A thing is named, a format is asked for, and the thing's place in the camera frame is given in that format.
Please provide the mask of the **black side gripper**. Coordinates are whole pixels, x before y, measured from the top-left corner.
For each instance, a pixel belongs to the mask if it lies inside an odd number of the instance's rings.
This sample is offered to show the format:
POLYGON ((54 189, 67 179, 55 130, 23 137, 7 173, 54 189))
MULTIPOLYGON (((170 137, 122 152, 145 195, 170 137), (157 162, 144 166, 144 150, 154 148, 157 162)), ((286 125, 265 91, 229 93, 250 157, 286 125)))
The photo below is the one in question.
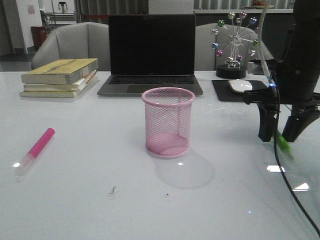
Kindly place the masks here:
POLYGON ((257 104, 259 111, 258 137, 263 142, 269 142, 276 129, 276 113, 279 105, 292 105, 291 115, 288 117, 282 136, 287 142, 293 143, 298 136, 314 121, 320 118, 320 94, 312 93, 307 101, 290 99, 280 95, 276 86, 246 90, 242 96, 243 101, 249 105, 257 104))

